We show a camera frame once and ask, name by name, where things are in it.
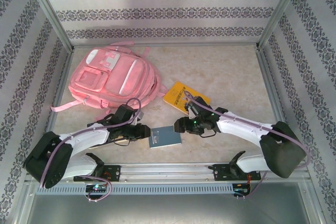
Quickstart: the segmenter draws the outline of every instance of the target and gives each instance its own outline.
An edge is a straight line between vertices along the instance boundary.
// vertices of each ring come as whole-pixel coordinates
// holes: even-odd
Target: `wire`
[[[107,144],[111,144],[111,143],[115,143],[117,144],[116,142],[119,142],[121,140],[125,140],[126,137],[123,137],[123,138],[118,138],[118,139],[112,139],[111,141],[106,141],[105,143],[103,144],[97,144],[97,145],[94,145],[94,146],[91,146],[89,149],[94,149],[94,148],[97,148],[97,147],[101,147],[101,146],[104,146],[104,145],[107,145]],[[128,143],[128,145],[121,145],[121,144],[117,144],[117,145],[120,145],[120,146],[129,146],[130,143]]]
[[[264,175],[263,175],[262,178],[259,180],[259,182],[258,182],[258,184],[256,185],[256,187],[253,188],[253,190],[252,190],[248,195],[246,195],[245,197],[244,197],[243,194],[240,194],[240,193],[238,193],[238,192],[236,192],[236,191],[235,191],[235,194],[238,194],[238,195],[242,196],[241,199],[248,199],[248,198],[250,198],[251,195],[254,194],[254,193],[256,192],[256,190],[259,188],[259,186],[261,185],[261,183],[264,181],[264,179],[265,179],[265,177],[266,177],[266,174],[267,174],[267,171],[265,171]]]
[[[116,145],[119,145],[119,146],[123,146],[123,147],[126,147],[126,146],[129,146],[130,145],[130,140],[128,140],[128,144],[117,144],[115,141],[113,141],[114,142],[114,144],[116,144]]]
[[[108,176],[107,179],[111,179],[111,174],[109,172],[104,172],[103,175],[105,174]]]
[[[304,150],[304,152],[306,153],[306,155],[307,155],[307,161],[306,161],[304,164],[299,165],[297,168],[305,168],[305,167],[307,167],[307,166],[310,164],[310,161],[311,161],[311,155],[310,155],[310,153],[308,152],[307,148],[306,148],[302,143],[300,143],[299,141],[295,140],[294,138],[292,138],[292,137],[290,137],[290,136],[287,136],[287,135],[285,135],[285,134],[282,134],[282,133],[280,133],[280,132],[277,132],[277,131],[275,131],[275,130],[269,129],[269,128],[267,128],[267,127],[261,126],[261,125],[259,125],[259,124],[256,124],[256,123],[253,123],[253,122],[249,122],[249,121],[247,121],[247,120],[244,120],[244,119],[241,119],[241,118],[237,118],[237,117],[233,117],[233,116],[230,116],[230,115],[222,114],[222,113],[220,113],[220,112],[218,112],[218,111],[215,111],[215,110],[213,110],[213,109],[210,109],[210,108],[208,108],[208,107],[206,107],[206,106],[200,104],[199,102],[195,101],[194,97],[190,94],[190,92],[188,92],[188,91],[186,91],[186,90],[184,91],[184,95],[185,95],[188,99],[190,99],[191,101],[193,101],[193,103],[195,103],[196,105],[200,106],[201,108],[203,108],[203,109],[205,109],[205,110],[211,111],[211,112],[213,112],[213,113],[215,113],[215,114],[217,114],[217,115],[219,115],[219,116],[223,116],[223,117],[228,118],[228,119],[231,119],[231,120],[236,120],[236,121],[238,121],[238,122],[242,122],[242,123],[245,123],[245,124],[247,124],[247,125],[253,126],[253,127],[257,128],[257,129],[265,130],[265,131],[268,131],[268,132],[270,132],[270,133],[273,133],[273,134],[276,134],[276,135],[278,135],[278,136],[281,136],[281,137],[283,137],[283,138],[288,139],[289,141],[291,141],[291,142],[297,144],[298,146],[300,146],[300,147]]]
[[[215,135],[216,135],[216,133],[217,133],[217,132],[215,132],[215,134],[213,134],[213,135],[210,135],[210,136],[202,136],[201,134],[199,134],[199,136],[200,136],[201,138],[208,138],[208,137],[215,136]]]
[[[250,173],[247,174],[247,184],[248,184],[248,189],[249,190],[251,188],[251,175]]]
[[[105,199],[112,192],[112,183],[109,180],[105,179],[105,178],[100,178],[100,177],[95,177],[95,176],[90,176],[90,175],[80,175],[80,177],[101,180],[101,181],[106,182],[107,185],[109,185],[109,190],[106,192],[106,194],[104,194],[103,196],[101,196],[99,199],[92,199],[92,198],[90,198],[90,194],[93,192],[93,191],[90,191],[88,193],[88,196],[87,196],[87,198],[89,199],[89,201],[98,202],[100,200]]]
[[[109,128],[115,128],[115,127],[120,127],[120,126],[123,126],[123,125],[126,125],[126,124],[129,124],[129,123],[132,123],[134,121],[135,118],[138,117],[138,115],[140,114],[140,111],[141,111],[141,101],[138,99],[138,98],[131,98],[129,99],[127,102],[126,102],[126,105],[131,101],[131,100],[137,100],[137,102],[139,103],[139,109],[138,111],[135,113],[135,116],[132,117],[131,119],[127,120],[126,122],[123,122],[123,123],[119,123],[119,124],[114,124],[114,125],[108,125],[108,126],[101,126],[101,127],[90,127],[90,128],[86,128],[84,130],[81,130],[81,131],[78,131],[78,132],[75,132],[73,135],[71,136],[68,136],[66,137],[64,140],[62,140],[62,142],[60,142],[56,148],[54,149],[54,151],[51,153],[50,155],[50,158],[46,164],[46,167],[44,168],[44,171],[42,173],[42,177],[41,177],[41,180],[40,180],[40,188],[43,188],[44,187],[44,181],[45,181],[45,178],[46,178],[46,175],[47,175],[47,172],[49,170],[49,167],[50,167],[50,164],[51,162],[53,161],[57,151],[59,150],[59,148],[65,144],[67,141],[69,141],[70,139],[74,138],[75,136],[78,136],[80,134],[83,134],[83,133],[86,133],[86,132],[91,132],[91,131],[95,131],[95,130],[104,130],[104,129],[109,129]]]

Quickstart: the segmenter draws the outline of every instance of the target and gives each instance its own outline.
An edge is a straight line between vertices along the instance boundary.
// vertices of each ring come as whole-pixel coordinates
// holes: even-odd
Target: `black bracket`
[[[261,180],[260,173],[244,173],[237,165],[238,159],[244,153],[245,151],[239,152],[228,164],[208,166],[209,169],[213,170],[215,181],[248,180],[247,175],[250,175],[250,180]]]
[[[120,169],[121,169],[120,165],[104,165],[102,169],[102,173],[99,177],[105,178],[111,182],[119,182]],[[91,182],[91,181],[100,182],[100,180],[95,180],[91,178],[83,178],[80,176],[75,176],[74,181],[75,182]]]
[[[235,180],[247,180],[247,173],[241,173],[239,175],[234,175],[230,172],[229,164],[214,164],[213,166],[208,166],[209,169],[213,170],[215,181],[235,181]],[[250,172],[251,180],[261,180],[260,173]]]

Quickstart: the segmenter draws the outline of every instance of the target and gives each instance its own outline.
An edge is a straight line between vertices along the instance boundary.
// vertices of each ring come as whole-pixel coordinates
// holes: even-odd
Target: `pink backpack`
[[[161,84],[159,72],[145,59],[149,48],[139,56],[130,48],[120,47],[132,44],[118,42],[93,48],[70,79],[69,90],[76,101],[51,109],[58,112],[81,103],[97,109],[117,108],[134,97],[145,106],[156,96],[164,96],[167,89]],[[129,105],[139,107],[136,101]]]

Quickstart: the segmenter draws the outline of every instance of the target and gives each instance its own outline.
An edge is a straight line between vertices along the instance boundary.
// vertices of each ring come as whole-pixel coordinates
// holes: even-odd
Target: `yellow package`
[[[180,83],[179,81],[177,81],[174,86],[167,92],[167,94],[163,97],[163,101],[188,115],[188,111],[184,109],[184,106],[187,102],[184,95],[185,90],[189,91],[190,94],[194,97],[202,97],[207,104],[210,104],[211,99],[209,97],[206,97],[205,95],[197,92],[196,90],[193,90],[192,88]]]

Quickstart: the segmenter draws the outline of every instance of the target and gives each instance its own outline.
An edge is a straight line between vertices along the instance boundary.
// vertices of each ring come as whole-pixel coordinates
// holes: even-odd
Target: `small blue book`
[[[157,148],[175,144],[182,144],[182,141],[180,133],[174,131],[174,126],[152,129],[152,136],[149,137],[150,148]]]

